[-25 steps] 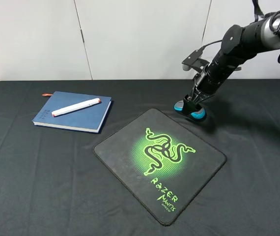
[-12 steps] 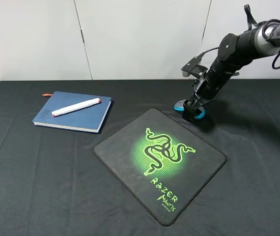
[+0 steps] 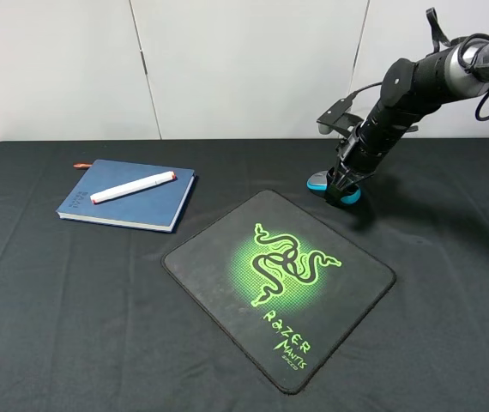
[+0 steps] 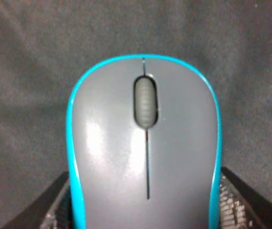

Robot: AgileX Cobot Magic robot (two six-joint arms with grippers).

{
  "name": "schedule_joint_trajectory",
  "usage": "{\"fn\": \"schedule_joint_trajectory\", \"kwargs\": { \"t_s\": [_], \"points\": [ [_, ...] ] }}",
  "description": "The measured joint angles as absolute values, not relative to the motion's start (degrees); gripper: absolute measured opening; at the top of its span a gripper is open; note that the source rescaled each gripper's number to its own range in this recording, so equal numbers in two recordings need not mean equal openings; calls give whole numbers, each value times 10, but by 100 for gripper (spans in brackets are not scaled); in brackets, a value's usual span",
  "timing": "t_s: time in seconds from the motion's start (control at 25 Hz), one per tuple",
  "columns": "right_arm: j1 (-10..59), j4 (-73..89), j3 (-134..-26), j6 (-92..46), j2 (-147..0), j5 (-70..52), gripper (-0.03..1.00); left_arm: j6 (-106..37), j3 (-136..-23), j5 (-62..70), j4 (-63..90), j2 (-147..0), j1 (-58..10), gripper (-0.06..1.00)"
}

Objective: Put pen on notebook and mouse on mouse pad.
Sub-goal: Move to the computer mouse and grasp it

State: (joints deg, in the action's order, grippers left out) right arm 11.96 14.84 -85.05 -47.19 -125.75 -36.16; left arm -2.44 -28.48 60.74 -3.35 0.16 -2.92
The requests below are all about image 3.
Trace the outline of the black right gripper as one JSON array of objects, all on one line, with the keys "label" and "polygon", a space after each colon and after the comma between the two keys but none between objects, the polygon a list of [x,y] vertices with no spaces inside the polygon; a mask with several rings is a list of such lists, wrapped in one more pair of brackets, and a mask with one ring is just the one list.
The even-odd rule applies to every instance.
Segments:
[{"label": "black right gripper", "polygon": [[392,128],[358,125],[336,148],[336,163],[326,172],[325,200],[346,208],[359,201],[357,182],[367,179],[396,145],[399,134]]}]

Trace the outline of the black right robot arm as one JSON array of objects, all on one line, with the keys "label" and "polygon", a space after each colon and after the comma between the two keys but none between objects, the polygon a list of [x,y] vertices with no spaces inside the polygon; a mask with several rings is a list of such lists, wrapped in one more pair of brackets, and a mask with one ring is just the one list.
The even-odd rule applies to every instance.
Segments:
[{"label": "black right robot arm", "polygon": [[340,99],[318,119],[323,134],[342,136],[335,164],[322,184],[334,205],[359,200],[359,182],[372,176],[409,129],[441,106],[489,96],[489,35],[475,33],[443,51],[412,62],[400,58],[378,84],[379,98],[366,118],[350,113],[355,94]]}]

